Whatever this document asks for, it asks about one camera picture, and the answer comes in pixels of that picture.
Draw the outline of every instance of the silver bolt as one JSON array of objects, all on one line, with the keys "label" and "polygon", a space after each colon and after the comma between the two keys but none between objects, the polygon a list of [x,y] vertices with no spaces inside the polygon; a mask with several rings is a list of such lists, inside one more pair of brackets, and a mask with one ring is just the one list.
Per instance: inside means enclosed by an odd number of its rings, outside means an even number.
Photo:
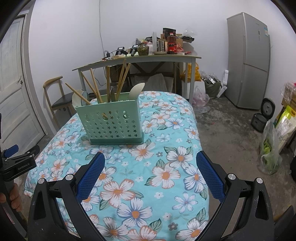
[{"label": "silver bolt", "polygon": [[228,178],[230,180],[234,180],[236,178],[236,176],[234,174],[230,173],[230,174],[228,174]]},{"label": "silver bolt", "polygon": [[40,178],[39,180],[38,180],[38,183],[39,184],[42,184],[42,183],[44,183],[45,182],[45,179],[44,178]]},{"label": "silver bolt", "polygon": [[256,179],[257,183],[263,183],[263,180],[261,178]]},{"label": "silver bolt", "polygon": [[66,180],[67,181],[70,181],[72,179],[73,179],[73,175],[72,174],[69,174],[69,175],[66,176]]}]

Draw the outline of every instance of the black chair seat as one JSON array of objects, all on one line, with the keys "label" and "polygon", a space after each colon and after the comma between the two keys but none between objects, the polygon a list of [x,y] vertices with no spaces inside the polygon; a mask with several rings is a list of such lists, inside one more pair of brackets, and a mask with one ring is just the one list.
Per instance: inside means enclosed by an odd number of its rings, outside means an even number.
[{"label": "black chair seat", "polygon": [[57,108],[59,106],[62,105],[66,105],[69,103],[72,103],[72,96],[73,96],[73,92],[66,94],[64,96],[62,96],[60,99],[58,99],[53,105],[52,108]]}]

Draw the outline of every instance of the silver refrigerator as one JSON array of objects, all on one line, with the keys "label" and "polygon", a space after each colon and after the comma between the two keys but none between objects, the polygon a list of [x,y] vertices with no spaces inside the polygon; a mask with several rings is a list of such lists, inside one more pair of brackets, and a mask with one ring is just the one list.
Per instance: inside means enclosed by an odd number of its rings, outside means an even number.
[{"label": "silver refrigerator", "polygon": [[267,26],[244,12],[228,18],[227,24],[229,75],[225,95],[237,107],[258,110],[270,65]]}]

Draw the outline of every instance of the tablecloth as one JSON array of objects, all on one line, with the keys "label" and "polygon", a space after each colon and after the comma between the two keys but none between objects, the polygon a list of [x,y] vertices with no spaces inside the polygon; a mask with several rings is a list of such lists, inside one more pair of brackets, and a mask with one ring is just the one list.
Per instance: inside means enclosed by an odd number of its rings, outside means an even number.
[{"label": "tablecloth", "polygon": [[[39,178],[61,180],[104,154],[105,168],[82,206],[106,240],[195,240],[207,225],[209,195],[196,166],[201,150],[193,109],[181,96],[139,95],[141,145],[91,145],[77,114],[64,125],[28,173],[25,194]],[[62,199],[68,230],[76,234]]]}]

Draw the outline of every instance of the human hand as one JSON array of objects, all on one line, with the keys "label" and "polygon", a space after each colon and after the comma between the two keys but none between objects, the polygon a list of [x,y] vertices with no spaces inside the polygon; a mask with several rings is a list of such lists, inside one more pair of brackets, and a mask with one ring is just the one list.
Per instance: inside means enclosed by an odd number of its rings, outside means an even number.
[{"label": "human hand", "polygon": [[[17,212],[22,210],[22,199],[19,194],[18,185],[15,183],[13,189],[9,194],[9,199],[11,201],[11,207],[16,209]],[[0,203],[6,202],[6,196],[3,193],[0,193]]]}]

